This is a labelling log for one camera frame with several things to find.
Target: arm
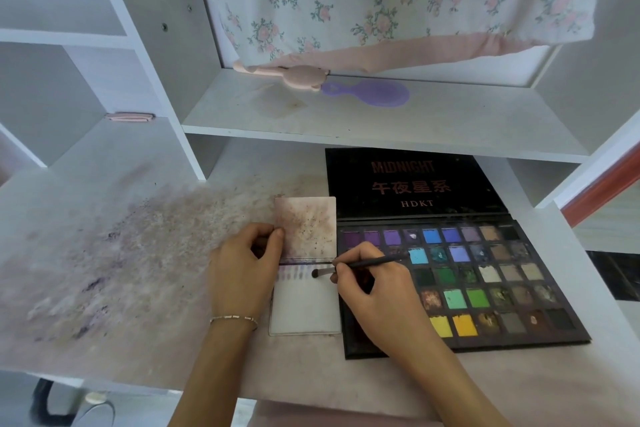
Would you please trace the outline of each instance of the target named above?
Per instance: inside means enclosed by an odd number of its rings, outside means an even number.
[[[382,255],[364,242],[335,259],[332,281],[367,336],[420,383],[447,427],[510,425],[431,326],[406,267],[369,268],[376,281],[367,295],[345,265]]]
[[[214,317],[260,317],[278,273],[283,239],[282,229],[251,223],[211,252],[207,282]],[[246,319],[211,324],[168,427],[231,425],[253,328]]]

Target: small notebook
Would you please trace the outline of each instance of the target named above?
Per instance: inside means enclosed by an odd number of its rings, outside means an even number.
[[[271,301],[270,335],[340,333],[337,287],[314,269],[333,267],[334,197],[277,197],[275,222],[285,242]]]

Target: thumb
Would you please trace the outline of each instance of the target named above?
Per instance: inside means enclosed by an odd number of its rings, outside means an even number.
[[[267,248],[264,255],[260,259],[261,262],[267,262],[269,266],[277,267],[280,263],[280,255],[282,255],[282,245],[284,244],[284,230],[281,228],[273,230],[267,241]]]
[[[360,288],[356,276],[347,264],[340,262],[335,266],[335,271],[338,274],[338,293],[357,316],[357,311],[362,309],[368,295]]]

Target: palette lid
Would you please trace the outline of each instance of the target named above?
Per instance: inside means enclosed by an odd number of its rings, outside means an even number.
[[[339,220],[507,213],[470,155],[325,149]]]

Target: silver chain bracelet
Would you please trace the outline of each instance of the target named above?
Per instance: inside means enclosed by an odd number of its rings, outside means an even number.
[[[211,318],[209,324],[212,325],[213,321],[215,321],[216,319],[246,319],[247,321],[251,321],[255,326],[253,328],[253,331],[258,328],[258,321],[256,321],[254,318],[248,318],[247,316],[216,316],[215,318]]]

